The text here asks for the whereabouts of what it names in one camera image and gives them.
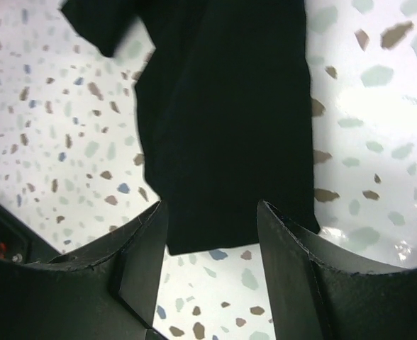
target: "blue-gray speckle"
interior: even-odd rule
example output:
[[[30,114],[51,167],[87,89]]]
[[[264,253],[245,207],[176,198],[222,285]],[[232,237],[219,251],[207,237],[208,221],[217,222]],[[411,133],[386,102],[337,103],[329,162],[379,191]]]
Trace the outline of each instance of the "blue-gray speckle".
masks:
[[[130,193],[130,187],[127,183],[122,183],[118,186],[117,191],[120,193]]]
[[[210,250],[208,252],[213,260],[224,260],[226,257],[228,257],[227,253],[224,251],[221,251],[220,249]]]
[[[64,152],[59,153],[59,162],[63,162],[67,158],[67,155]]]
[[[27,12],[27,9],[25,8],[21,11],[21,20],[23,21],[23,24],[27,24],[29,20],[29,12]]]
[[[157,313],[161,320],[166,319],[166,311],[163,307],[157,306]]]
[[[79,77],[78,79],[76,79],[75,81],[74,81],[74,85],[82,85],[84,83],[84,78],[82,78],[82,77]]]

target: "black cloth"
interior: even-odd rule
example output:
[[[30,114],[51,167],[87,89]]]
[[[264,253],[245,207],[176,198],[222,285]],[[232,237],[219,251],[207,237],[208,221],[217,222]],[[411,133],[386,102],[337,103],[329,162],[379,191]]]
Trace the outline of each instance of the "black cloth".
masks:
[[[155,44],[137,119],[170,254],[257,243],[260,199],[319,231],[304,0],[68,0],[62,12],[107,57],[135,16]]]

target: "terrazzo tabletop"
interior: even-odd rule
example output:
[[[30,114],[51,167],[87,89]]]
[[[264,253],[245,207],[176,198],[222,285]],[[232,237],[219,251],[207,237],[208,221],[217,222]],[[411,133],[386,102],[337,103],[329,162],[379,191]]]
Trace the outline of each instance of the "terrazzo tabletop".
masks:
[[[417,0],[306,6],[322,236],[417,266]],[[139,23],[106,59],[59,7],[0,0],[0,203],[66,252],[157,200],[132,92],[153,46]],[[165,255],[154,326],[169,339],[274,339],[261,261],[258,246]]]

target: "black object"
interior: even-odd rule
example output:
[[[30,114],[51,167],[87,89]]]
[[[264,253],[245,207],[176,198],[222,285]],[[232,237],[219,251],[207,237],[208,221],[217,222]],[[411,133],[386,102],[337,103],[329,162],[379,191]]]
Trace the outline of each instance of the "black object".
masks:
[[[346,251],[267,203],[257,223],[277,339],[417,339],[417,268]]]
[[[166,230],[155,204],[50,263],[0,259],[0,339],[165,340],[152,321]]]
[[[0,205],[0,257],[22,264],[47,262],[59,252]]]
[[[126,9],[156,47],[135,90],[170,254],[257,243],[260,199],[318,232],[304,0],[67,0],[62,12],[103,52],[118,34],[96,32],[124,27]]]

